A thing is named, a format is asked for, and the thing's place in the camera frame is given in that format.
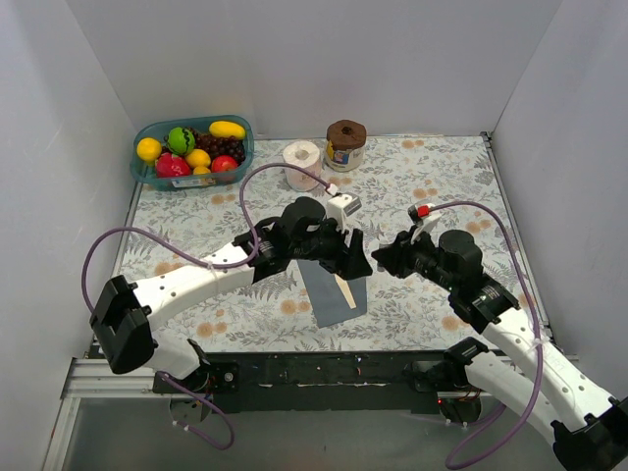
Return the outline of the cream letter paper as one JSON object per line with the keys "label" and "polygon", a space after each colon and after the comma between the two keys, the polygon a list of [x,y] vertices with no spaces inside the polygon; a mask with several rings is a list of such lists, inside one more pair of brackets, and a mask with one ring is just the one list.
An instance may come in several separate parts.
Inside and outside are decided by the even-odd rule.
{"label": "cream letter paper", "polygon": [[352,294],[352,291],[351,291],[351,288],[350,288],[348,282],[346,280],[344,280],[343,278],[341,278],[340,276],[338,276],[338,275],[335,275],[335,280],[336,280],[336,283],[337,283],[337,285],[338,285],[338,287],[340,289],[340,292],[341,292],[342,296],[344,297],[344,299],[345,299],[345,301],[347,303],[347,306],[350,309],[355,309],[357,307],[357,305],[356,305],[356,302],[354,300],[354,297],[353,297],[353,294]]}

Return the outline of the grey envelope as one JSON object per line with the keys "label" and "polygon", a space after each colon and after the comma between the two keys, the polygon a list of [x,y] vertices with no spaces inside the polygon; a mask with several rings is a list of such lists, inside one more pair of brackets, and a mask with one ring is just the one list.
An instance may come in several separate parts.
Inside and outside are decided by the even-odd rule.
{"label": "grey envelope", "polygon": [[357,305],[355,309],[350,309],[336,283],[335,275],[313,261],[298,261],[297,266],[319,329],[331,328],[366,314],[368,296],[365,278],[348,281]]}

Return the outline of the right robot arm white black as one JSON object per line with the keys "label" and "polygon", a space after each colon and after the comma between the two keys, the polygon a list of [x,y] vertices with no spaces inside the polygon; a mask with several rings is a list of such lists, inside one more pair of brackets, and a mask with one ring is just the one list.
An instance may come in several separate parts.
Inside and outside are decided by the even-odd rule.
{"label": "right robot arm white black", "polygon": [[433,242],[426,233],[402,232],[373,257],[393,276],[419,275],[445,289],[454,313],[480,334],[445,352],[452,388],[490,393],[543,435],[567,470],[611,470],[626,459],[626,400],[535,333],[516,298],[485,273],[470,234],[447,231]]}

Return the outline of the white toilet paper roll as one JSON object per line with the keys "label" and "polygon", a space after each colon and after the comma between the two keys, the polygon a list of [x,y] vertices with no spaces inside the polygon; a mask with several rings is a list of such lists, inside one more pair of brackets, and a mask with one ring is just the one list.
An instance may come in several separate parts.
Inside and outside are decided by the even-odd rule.
{"label": "white toilet paper roll", "polygon": [[299,140],[289,144],[283,151],[286,164],[293,165],[307,172],[304,174],[292,168],[285,168],[288,185],[297,191],[309,191],[319,183],[310,177],[322,174],[322,158],[319,147],[308,140]]}

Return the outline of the brown toilet paper roll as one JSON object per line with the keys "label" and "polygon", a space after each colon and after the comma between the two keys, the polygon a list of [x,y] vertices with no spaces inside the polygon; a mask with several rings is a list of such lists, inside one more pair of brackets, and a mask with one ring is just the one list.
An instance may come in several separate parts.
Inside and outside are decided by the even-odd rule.
{"label": "brown toilet paper roll", "polygon": [[339,120],[327,128],[325,161],[335,171],[359,167],[365,155],[366,128],[352,120]]}

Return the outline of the red apple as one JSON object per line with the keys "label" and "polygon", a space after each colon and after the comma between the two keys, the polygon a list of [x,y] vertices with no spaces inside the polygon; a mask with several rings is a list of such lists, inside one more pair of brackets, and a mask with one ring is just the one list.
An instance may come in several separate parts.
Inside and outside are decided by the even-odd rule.
{"label": "red apple", "polygon": [[235,170],[238,167],[237,160],[231,155],[219,155],[211,162],[212,173],[224,173]]}

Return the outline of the dark purple grapes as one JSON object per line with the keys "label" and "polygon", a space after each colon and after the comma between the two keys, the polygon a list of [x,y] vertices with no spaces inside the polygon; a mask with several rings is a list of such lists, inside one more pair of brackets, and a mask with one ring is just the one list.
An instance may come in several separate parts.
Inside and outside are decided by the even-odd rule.
{"label": "dark purple grapes", "polygon": [[245,160],[244,144],[235,137],[215,137],[209,132],[188,128],[195,139],[195,147],[207,152],[211,159],[221,155],[231,156],[240,165]]}

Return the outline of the small yellow fruit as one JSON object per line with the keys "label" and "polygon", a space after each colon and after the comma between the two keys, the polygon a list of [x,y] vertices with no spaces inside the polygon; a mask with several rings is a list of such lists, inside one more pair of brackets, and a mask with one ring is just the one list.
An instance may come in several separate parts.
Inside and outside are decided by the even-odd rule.
{"label": "small yellow fruit", "polygon": [[196,176],[198,175],[208,175],[211,173],[211,170],[208,167],[204,167],[204,166],[198,166],[195,167],[192,171],[192,173]]}

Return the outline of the yellow mango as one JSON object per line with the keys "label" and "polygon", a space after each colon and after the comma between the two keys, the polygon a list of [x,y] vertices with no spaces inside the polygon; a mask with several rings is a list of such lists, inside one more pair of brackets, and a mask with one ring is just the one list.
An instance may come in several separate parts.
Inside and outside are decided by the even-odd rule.
{"label": "yellow mango", "polygon": [[217,138],[234,138],[244,140],[246,137],[245,128],[235,122],[215,121],[208,127],[209,133]]}

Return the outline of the yellow lemon centre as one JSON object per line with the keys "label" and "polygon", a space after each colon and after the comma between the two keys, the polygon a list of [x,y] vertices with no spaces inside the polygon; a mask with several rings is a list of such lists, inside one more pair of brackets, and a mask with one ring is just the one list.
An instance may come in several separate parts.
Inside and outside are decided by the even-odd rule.
{"label": "yellow lemon centre", "polygon": [[188,153],[185,156],[185,161],[191,169],[196,169],[198,167],[209,168],[211,166],[210,155],[206,151],[199,148],[195,148]]}

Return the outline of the yellow lemon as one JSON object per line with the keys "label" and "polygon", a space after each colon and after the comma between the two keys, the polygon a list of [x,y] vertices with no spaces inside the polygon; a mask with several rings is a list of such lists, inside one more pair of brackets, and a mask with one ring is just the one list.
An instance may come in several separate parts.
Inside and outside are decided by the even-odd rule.
{"label": "yellow lemon", "polygon": [[154,166],[155,162],[162,154],[162,143],[153,138],[145,137],[141,139],[135,148],[137,157],[148,166]]}
{"label": "yellow lemon", "polygon": [[199,148],[195,148],[188,153],[185,156],[185,161],[191,169],[196,169],[198,167],[209,168],[211,166],[210,155],[206,151]]}

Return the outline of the green watermelon ball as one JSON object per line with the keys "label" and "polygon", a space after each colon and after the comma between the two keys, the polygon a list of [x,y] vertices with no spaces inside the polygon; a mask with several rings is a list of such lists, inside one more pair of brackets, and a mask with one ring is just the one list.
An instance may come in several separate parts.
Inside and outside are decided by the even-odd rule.
{"label": "green watermelon ball", "polygon": [[172,153],[185,156],[195,148],[194,133],[187,128],[172,128],[166,136],[166,145]]}

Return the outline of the teal plastic fruit basket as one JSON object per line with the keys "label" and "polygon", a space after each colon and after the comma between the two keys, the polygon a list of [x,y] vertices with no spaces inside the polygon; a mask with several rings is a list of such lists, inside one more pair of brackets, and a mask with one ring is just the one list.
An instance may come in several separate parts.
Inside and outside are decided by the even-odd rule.
{"label": "teal plastic fruit basket", "polygon": [[[162,145],[162,153],[171,152],[166,145],[166,136],[172,128],[194,128],[201,132],[209,132],[208,127],[215,121],[230,121],[242,125],[246,130],[246,137],[242,140],[245,149],[245,160],[230,172],[210,173],[208,175],[191,175],[177,178],[158,178],[154,166],[148,166],[141,161],[135,152],[137,143],[145,137],[153,137]],[[171,121],[158,122],[145,127],[135,137],[131,157],[131,174],[140,183],[147,183],[159,190],[178,190],[203,186],[225,185],[240,181],[250,167],[254,154],[254,138],[249,122],[237,115],[218,115],[200,118],[184,118]]]}

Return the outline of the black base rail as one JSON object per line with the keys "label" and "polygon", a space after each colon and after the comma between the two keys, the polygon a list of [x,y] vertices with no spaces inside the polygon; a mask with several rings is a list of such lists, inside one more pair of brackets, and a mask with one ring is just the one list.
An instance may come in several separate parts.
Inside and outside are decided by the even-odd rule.
{"label": "black base rail", "polygon": [[226,413],[401,410],[474,420],[482,393],[441,350],[210,353],[182,386]]}

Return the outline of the aluminium frame rail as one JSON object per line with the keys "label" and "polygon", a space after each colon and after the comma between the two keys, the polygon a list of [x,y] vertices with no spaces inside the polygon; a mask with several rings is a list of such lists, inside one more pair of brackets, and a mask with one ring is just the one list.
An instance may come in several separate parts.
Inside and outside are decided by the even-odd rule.
{"label": "aluminium frame rail", "polygon": [[218,398],[227,420],[182,394],[157,394],[150,371],[110,373],[75,361],[44,466],[48,470],[441,470],[479,457],[482,470],[555,470],[532,428],[496,452],[515,423],[487,430],[448,422],[464,402],[399,385],[252,386]]}

